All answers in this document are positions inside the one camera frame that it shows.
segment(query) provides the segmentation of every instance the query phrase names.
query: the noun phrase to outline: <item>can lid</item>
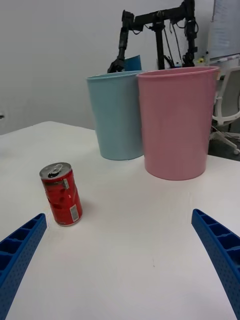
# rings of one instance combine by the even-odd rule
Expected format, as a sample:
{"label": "can lid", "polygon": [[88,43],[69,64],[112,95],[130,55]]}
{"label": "can lid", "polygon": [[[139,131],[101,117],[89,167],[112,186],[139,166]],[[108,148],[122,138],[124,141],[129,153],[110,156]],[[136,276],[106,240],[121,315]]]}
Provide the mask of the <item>can lid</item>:
{"label": "can lid", "polygon": [[39,173],[41,179],[51,180],[65,176],[72,170],[67,162],[57,162],[46,165]]}

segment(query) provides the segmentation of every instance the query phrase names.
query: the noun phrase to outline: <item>red soda can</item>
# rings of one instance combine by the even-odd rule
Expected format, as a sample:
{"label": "red soda can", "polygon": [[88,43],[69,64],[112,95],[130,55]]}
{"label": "red soda can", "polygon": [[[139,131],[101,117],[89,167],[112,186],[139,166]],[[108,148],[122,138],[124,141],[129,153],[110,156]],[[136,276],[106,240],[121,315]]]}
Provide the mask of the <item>red soda can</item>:
{"label": "red soda can", "polygon": [[78,222],[83,210],[71,165],[66,162],[49,164],[39,174],[55,221],[61,226]]}

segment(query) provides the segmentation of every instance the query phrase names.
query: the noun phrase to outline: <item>white chair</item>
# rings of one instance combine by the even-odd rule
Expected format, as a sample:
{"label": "white chair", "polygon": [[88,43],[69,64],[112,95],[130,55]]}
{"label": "white chair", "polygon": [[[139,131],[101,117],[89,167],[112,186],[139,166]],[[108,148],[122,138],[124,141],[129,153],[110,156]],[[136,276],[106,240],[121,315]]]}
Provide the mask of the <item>white chair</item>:
{"label": "white chair", "polygon": [[240,66],[227,70],[224,80],[218,81],[218,87],[212,116],[216,125],[212,124],[213,132],[210,139],[223,141],[233,147],[233,152],[238,155],[240,153],[238,146],[228,138],[235,138],[240,141],[240,134],[222,132],[218,128],[230,125],[240,118]]}

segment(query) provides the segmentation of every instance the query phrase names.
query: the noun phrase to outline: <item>whiteboard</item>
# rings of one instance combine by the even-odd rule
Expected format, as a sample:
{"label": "whiteboard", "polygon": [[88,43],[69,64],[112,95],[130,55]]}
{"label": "whiteboard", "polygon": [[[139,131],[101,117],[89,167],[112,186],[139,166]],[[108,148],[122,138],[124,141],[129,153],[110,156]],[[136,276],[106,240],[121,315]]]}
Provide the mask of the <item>whiteboard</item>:
{"label": "whiteboard", "polygon": [[240,53],[240,0],[215,0],[209,41],[210,60]]}

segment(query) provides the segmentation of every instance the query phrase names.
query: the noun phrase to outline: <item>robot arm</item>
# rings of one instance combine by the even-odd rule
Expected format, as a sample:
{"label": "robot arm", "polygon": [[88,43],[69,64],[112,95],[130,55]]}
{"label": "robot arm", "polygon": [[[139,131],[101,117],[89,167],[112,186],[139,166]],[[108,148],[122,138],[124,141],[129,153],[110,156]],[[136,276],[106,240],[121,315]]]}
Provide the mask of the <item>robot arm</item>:
{"label": "robot arm", "polygon": [[194,53],[198,48],[195,47],[197,38],[196,19],[195,19],[195,0],[184,0],[179,7],[155,11],[148,14],[134,17],[131,12],[123,11],[122,28],[120,32],[119,53],[114,62],[111,63],[108,73],[121,72],[124,69],[125,50],[128,45],[129,31],[143,31],[144,25],[151,24],[156,34],[156,47],[158,68],[164,69],[164,45],[162,31],[165,28],[164,21],[170,20],[174,25],[185,19],[184,33],[188,41],[188,51],[183,56],[184,67],[194,67]]}

